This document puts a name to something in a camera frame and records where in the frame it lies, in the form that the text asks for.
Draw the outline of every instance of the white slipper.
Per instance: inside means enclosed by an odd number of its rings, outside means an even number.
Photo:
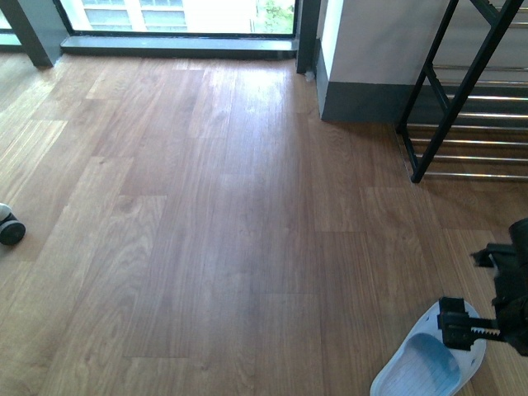
[[[471,318],[479,318],[464,302]],[[442,342],[435,303],[417,321],[402,346],[380,371],[370,387],[370,396],[451,396],[477,372],[484,358],[486,341],[478,339],[471,351],[450,349]]]

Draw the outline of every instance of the black metal shoe rack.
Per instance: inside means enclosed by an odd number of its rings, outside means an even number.
[[[477,10],[482,14],[486,21],[491,26],[486,39],[482,43],[473,63],[469,66],[468,72],[462,83],[458,86],[454,96],[447,95],[446,90],[442,86],[441,81],[436,76],[435,68],[447,68],[447,69],[460,69],[460,67],[435,67],[433,68],[433,60],[440,47],[442,39],[447,31],[450,24],[451,18],[455,13],[455,9],[459,3],[459,0],[450,0],[450,3],[445,11],[445,15],[441,21],[440,28],[436,33],[432,47],[429,51],[427,59],[423,65],[420,76],[418,77],[417,83],[412,90],[411,96],[408,103],[403,111],[403,114],[396,126],[396,131],[402,136],[403,144],[408,152],[409,160],[412,166],[411,181],[419,183],[423,178],[425,172],[429,168],[431,161],[435,157],[438,149],[444,142],[447,133],[450,131],[455,120],[459,116],[464,104],[468,100],[469,95],[473,91],[475,85],[479,81],[481,74],[488,65],[488,61],[491,59],[495,49],[499,45],[502,37],[510,27],[526,28],[528,27],[527,22],[514,22],[513,18],[518,12],[527,12],[528,8],[521,7],[523,0],[506,0],[504,5],[500,8],[495,8],[490,2],[486,0],[470,0]],[[528,71],[528,68],[495,68],[497,71]],[[429,141],[427,148],[423,154],[417,154],[413,145],[413,140],[409,137],[408,123],[411,111],[417,101],[418,94],[420,93],[426,78],[431,84],[432,91],[438,100],[440,107],[443,112],[440,124],[435,127],[435,133]],[[460,176],[463,175],[452,173],[452,175]],[[505,175],[468,175],[468,176],[486,176],[486,177],[508,177]]]

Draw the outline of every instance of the window frame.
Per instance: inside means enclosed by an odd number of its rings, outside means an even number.
[[[141,30],[141,31],[82,31],[82,30],[75,30],[73,29],[73,26],[68,18],[68,14],[66,10],[64,9],[63,4],[60,2],[60,0],[53,0],[55,6],[57,7],[57,10],[59,12],[59,15],[61,16],[64,26],[66,27],[66,30],[71,36],[95,36],[95,37],[175,37],[175,38],[211,38],[211,39],[265,39],[265,40],[293,40],[298,35],[298,24],[299,24],[299,14],[300,14],[300,2],[301,0],[295,0],[294,4],[294,20],[293,20],[293,28],[292,33],[288,34],[274,34],[274,33],[194,33],[194,32],[170,32],[170,31],[147,31],[147,30]],[[126,4],[124,6],[121,5],[101,5],[105,6],[103,9],[108,9],[107,7],[118,7],[116,9],[122,10],[127,9]],[[157,8],[158,6],[141,6],[141,11],[144,10],[144,7],[147,8]],[[176,6],[160,6],[165,8],[176,8]]]

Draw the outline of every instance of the window sill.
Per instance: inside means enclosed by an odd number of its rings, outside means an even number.
[[[207,39],[195,37],[71,36],[64,53],[168,58],[290,59],[297,51],[292,39]]]

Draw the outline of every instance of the floor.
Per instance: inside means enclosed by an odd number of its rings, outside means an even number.
[[[409,182],[390,125],[318,118],[294,61],[0,54],[0,395],[367,395],[528,185]],[[489,343],[461,395],[526,395]]]

